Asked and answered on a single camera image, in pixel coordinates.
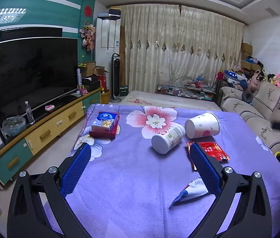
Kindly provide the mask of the white blue torn wrapper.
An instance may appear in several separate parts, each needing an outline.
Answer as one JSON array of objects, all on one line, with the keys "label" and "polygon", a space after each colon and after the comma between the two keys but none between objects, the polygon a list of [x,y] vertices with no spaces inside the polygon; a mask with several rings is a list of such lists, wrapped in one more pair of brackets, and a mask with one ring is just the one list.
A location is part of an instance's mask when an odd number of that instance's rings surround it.
[{"label": "white blue torn wrapper", "polygon": [[202,178],[197,178],[190,182],[186,188],[184,188],[179,195],[171,202],[169,208],[180,202],[185,202],[188,200],[193,200],[208,194],[208,189],[204,184]]}]

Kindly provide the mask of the red snack packet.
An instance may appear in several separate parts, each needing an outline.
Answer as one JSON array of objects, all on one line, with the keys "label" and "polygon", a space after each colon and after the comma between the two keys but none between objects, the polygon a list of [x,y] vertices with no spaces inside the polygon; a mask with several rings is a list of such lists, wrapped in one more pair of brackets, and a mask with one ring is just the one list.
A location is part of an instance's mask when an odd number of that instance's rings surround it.
[{"label": "red snack packet", "polygon": [[[192,165],[192,170],[196,171],[197,169],[192,159],[190,158],[190,152],[193,148],[193,144],[194,142],[187,143],[187,154]],[[206,152],[208,156],[212,156],[216,158],[219,162],[227,162],[231,159],[229,155],[224,150],[222,150],[222,148],[215,142],[207,141],[207,142],[199,142],[199,144],[201,145],[202,149]]]}]

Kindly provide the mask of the white pink paper cup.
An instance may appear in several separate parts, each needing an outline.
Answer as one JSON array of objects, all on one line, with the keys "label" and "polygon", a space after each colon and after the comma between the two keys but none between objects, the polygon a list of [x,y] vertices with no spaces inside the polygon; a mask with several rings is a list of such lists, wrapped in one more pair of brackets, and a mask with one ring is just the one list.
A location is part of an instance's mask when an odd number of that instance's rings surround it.
[{"label": "white pink paper cup", "polygon": [[211,112],[197,115],[186,120],[185,132],[189,139],[218,135],[220,132],[219,119]]}]

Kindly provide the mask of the yellow green tv cabinet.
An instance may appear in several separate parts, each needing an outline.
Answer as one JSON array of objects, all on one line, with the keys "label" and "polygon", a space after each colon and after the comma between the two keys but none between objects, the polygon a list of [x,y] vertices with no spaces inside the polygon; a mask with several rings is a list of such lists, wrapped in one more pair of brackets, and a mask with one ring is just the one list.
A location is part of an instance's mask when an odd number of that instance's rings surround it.
[{"label": "yellow green tv cabinet", "polygon": [[0,189],[38,152],[85,116],[92,104],[100,101],[98,88],[48,114],[0,149]]}]

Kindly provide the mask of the stacked cardboard boxes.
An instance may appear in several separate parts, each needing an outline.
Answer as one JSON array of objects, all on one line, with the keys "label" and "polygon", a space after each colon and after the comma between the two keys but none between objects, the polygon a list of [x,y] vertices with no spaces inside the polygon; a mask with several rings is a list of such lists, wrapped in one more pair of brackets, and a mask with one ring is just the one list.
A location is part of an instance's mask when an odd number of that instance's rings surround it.
[{"label": "stacked cardboard boxes", "polygon": [[252,56],[253,47],[248,43],[241,45],[241,67],[248,71],[256,71],[263,69],[263,64]]}]

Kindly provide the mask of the glass ashtray bowl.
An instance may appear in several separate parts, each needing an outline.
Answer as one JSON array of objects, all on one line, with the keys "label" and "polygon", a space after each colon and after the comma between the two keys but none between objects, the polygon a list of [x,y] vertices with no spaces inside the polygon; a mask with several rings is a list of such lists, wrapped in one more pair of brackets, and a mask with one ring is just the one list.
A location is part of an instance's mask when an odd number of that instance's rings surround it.
[{"label": "glass ashtray bowl", "polygon": [[2,123],[2,129],[7,136],[19,135],[26,128],[26,119],[22,116],[7,118]]}]

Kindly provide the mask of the clear water bottle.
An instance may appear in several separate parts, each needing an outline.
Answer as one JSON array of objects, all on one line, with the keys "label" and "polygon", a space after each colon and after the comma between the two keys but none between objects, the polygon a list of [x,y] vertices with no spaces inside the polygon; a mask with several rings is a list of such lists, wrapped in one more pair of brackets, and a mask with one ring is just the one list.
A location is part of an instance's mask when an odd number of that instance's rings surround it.
[{"label": "clear water bottle", "polygon": [[28,101],[25,101],[25,111],[26,111],[26,115],[27,115],[30,125],[34,124],[35,119],[34,119],[32,109],[31,109]]}]

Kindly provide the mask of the low glass coffee table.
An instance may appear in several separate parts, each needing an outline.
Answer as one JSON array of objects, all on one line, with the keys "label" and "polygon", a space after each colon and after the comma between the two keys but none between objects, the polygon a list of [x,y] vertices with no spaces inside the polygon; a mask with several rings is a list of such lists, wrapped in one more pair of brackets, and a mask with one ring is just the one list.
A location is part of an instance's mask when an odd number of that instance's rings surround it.
[{"label": "low glass coffee table", "polygon": [[207,84],[192,81],[186,84],[163,82],[157,85],[156,93],[210,102],[214,101],[216,95],[214,89]]}]

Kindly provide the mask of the red flat box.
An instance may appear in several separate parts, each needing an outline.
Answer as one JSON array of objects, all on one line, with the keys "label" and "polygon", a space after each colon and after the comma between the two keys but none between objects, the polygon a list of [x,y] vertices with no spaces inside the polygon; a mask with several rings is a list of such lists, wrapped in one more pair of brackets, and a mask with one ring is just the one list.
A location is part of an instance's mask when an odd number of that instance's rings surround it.
[{"label": "red flat box", "polygon": [[116,126],[114,127],[113,131],[111,133],[98,133],[98,132],[92,132],[92,128],[89,131],[89,135],[94,138],[108,138],[108,139],[115,139],[117,128],[119,125],[119,121],[117,122]]}]

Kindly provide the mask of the white pill bottle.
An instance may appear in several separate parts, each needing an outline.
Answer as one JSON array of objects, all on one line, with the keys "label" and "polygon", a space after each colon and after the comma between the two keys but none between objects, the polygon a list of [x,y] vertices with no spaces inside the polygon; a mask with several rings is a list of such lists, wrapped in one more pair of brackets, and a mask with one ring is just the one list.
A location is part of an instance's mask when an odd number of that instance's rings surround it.
[{"label": "white pill bottle", "polygon": [[175,124],[151,138],[152,148],[159,154],[166,154],[182,141],[185,134],[184,127]]}]

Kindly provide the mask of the purple floral tablecloth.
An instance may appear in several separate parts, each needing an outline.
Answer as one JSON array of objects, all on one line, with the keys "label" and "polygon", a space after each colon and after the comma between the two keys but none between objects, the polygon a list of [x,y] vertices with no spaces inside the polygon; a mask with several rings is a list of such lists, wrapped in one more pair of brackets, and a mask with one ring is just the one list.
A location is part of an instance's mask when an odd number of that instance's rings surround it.
[{"label": "purple floral tablecloth", "polygon": [[[119,114],[115,139],[89,135],[99,112]],[[171,202],[191,181],[198,178],[187,156],[187,138],[161,155],[151,146],[148,118],[184,125],[200,115],[199,110],[143,106],[91,106],[76,144],[89,143],[91,160],[75,190],[66,196],[77,218],[93,237],[188,237],[204,217],[214,195]],[[231,158],[228,165],[237,173],[261,173],[269,197],[272,231],[280,230],[280,163],[263,142],[235,113],[216,112],[220,132],[213,137]]]}]

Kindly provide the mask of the cream curtains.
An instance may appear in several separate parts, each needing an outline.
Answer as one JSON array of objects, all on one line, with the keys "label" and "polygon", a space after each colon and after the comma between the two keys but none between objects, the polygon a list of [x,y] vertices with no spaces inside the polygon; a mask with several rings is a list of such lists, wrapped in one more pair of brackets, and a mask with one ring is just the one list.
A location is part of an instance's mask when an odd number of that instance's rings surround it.
[{"label": "cream curtains", "polygon": [[220,14],[169,4],[121,7],[126,84],[154,93],[158,84],[213,84],[220,70],[240,64],[243,23]]}]

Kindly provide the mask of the large black television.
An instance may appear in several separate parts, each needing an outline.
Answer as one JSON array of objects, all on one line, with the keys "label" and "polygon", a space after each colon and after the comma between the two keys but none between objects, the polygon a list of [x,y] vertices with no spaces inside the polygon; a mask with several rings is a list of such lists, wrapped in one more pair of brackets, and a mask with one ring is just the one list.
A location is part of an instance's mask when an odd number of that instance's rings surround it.
[{"label": "large black television", "polygon": [[0,127],[5,119],[25,116],[25,102],[34,119],[44,106],[77,88],[78,40],[42,36],[0,42]]}]

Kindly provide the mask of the black tower fan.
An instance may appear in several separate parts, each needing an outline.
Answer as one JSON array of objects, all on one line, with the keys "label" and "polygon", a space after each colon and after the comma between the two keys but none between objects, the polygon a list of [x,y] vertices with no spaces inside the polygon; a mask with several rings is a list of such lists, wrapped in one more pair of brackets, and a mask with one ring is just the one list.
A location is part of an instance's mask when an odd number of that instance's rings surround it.
[{"label": "black tower fan", "polygon": [[111,57],[111,102],[119,103],[120,99],[120,55],[114,53]]}]

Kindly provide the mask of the artificial flower decoration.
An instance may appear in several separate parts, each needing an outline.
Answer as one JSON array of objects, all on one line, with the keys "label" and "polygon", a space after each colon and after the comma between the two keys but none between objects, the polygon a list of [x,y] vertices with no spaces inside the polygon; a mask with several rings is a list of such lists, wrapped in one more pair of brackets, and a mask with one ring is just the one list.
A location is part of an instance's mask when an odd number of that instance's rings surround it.
[{"label": "artificial flower decoration", "polygon": [[88,51],[92,51],[95,46],[96,27],[89,24],[88,20],[85,21],[84,26],[79,30],[82,38],[82,46]]}]

